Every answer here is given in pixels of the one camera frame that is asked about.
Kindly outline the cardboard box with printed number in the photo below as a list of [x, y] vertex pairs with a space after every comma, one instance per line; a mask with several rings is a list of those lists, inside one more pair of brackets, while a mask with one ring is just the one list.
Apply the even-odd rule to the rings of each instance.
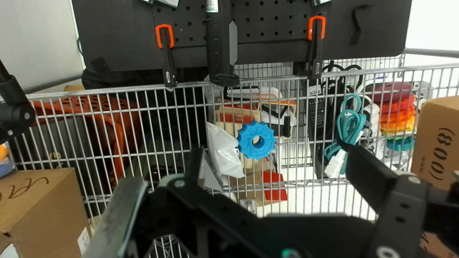
[[448, 191], [455, 171], [459, 171], [459, 95], [430, 99], [420, 109], [411, 172]]

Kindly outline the stand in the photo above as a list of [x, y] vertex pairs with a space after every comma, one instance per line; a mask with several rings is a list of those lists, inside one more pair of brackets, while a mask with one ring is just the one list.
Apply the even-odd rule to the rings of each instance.
[[33, 126], [36, 112], [15, 76], [0, 60], [0, 145]]

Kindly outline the cardboard box with handwriting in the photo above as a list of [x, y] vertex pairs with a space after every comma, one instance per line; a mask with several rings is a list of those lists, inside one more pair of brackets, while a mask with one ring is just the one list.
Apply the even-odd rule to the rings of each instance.
[[90, 237], [73, 168], [0, 178], [0, 258], [82, 258]]

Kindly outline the red block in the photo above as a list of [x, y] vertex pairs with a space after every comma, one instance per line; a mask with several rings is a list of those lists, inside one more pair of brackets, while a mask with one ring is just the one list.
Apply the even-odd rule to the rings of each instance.
[[268, 204], [275, 204], [281, 201], [288, 201], [286, 183], [281, 173], [263, 171], [262, 187], [264, 202]]

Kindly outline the blue gear-shaped knob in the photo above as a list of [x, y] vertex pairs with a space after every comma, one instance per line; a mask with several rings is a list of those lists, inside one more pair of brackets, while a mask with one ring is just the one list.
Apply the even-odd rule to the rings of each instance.
[[248, 159], [268, 157], [269, 153], [274, 150], [276, 143], [274, 130], [265, 122], [255, 120], [242, 125], [241, 129], [238, 130], [237, 140], [240, 153]]

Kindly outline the wooden toy pieces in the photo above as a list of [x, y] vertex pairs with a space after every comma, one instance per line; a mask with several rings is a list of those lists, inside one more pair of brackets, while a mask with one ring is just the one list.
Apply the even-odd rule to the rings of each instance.
[[237, 139], [238, 130], [243, 124], [255, 120], [265, 122], [274, 130], [276, 143], [268, 157], [248, 159], [236, 148], [246, 175], [243, 178], [230, 177], [231, 186], [236, 187], [237, 198], [241, 201], [251, 200], [258, 207], [268, 205], [263, 201], [262, 172], [279, 171], [278, 151], [280, 144], [292, 136], [293, 127], [297, 122], [297, 103], [295, 101], [276, 101], [273, 98], [249, 99], [247, 102], [234, 104], [224, 101], [214, 112], [214, 125], [224, 129]]

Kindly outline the white plastic bag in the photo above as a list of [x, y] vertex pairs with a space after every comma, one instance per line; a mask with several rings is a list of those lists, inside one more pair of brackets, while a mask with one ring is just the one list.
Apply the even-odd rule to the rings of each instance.
[[208, 148], [213, 167], [219, 175], [243, 178], [242, 163], [236, 148], [239, 142], [224, 129], [206, 122]]

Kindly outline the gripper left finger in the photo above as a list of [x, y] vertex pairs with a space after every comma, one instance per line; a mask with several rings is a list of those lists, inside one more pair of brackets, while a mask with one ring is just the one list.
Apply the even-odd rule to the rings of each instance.
[[248, 226], [262, 222], [198, 184], [204, 151], [192, 151], [188, 170], [160, 180], [153, 192], [142, 177], [119, 180], [83, 258], [150, 258], [157, 241], [172, 236], [192, 257], [271, 258], [266, 238]]

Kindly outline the black bar clamp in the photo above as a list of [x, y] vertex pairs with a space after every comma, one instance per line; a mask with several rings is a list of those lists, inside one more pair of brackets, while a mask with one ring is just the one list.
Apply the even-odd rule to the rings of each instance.
[[236, 87], [238, 58], [237, 25], [231, 0], [206, 0], [205, 37], [209, 79], [220, 87]]

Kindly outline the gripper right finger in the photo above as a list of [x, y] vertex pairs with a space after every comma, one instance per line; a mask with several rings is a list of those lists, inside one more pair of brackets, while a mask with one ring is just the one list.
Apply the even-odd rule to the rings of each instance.
[[366, 149], [345, 145], [346, 178], [378, 218], [362, 258], [431, 258], [421, 235], [459, 251], [459, 180], [441, 190], [416, 175], [397, 175]]

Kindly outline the black power adapter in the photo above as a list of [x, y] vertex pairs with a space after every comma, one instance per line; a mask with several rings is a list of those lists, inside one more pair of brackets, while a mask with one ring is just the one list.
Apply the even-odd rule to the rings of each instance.
[[306, 107], [308, 140], [315, 141], [323, 137], [325, 125], [325, 101], [321, 85], [308, 87], [308, 105]]

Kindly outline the stack of coloured rings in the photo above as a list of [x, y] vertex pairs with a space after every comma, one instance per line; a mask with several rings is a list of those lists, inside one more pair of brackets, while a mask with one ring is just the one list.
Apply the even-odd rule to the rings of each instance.
[[389, 150], [404, 152], [414, 148], [416, 108], [412, 84], [393, 81], [377, 83], [372, 100], [380, 108], [380, 131]]

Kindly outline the orange plastic basket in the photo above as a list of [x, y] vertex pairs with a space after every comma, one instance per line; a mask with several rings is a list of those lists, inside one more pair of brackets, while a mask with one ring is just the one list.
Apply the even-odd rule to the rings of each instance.
[[123, 177], [128, 165], [127, 155], [136, 145], [140, 132], [138, 105], [106, 95], [74, 95], [54, 101], [33, 101], [38, 116], [82, 115], [93, 126], [96, 144], [103, 152], [112, 154], [108, 178], [112, 187]]

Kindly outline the black perforated board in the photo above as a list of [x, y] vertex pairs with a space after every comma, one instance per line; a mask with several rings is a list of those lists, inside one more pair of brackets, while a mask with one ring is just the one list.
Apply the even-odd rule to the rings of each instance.
[[[160, 69], [155, 27], [173, 31], [177, 67], [207, 65], [206, 5], [179, 0], [177, 7], [144, 0], [72, 0], [87, 67], [103, 58], [112, 71]], [[228, 0], [237, 26], [236, 63], [306, 60], [308, 20], [326, 17], [323, 60], [395, 57], [405, 49], [412, 0]]]

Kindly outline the orange and black clamp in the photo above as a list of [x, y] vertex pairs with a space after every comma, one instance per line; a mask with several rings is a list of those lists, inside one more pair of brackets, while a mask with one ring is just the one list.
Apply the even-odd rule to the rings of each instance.
[[161, 50], [163, 62], [162, 73], [164, 84], [169, 91], [177, 86], [176, 67], [172, 49], [174, 48], [174, 34], [170, 24], [160, 24], [155, 27], [156, 43]]
[[309, 42], [307, 59], [308, 80], [318, 80], [322, 74], [323, 39], [326, 36], [326, 17], [317, 15], [308, 20], [306, 38]]

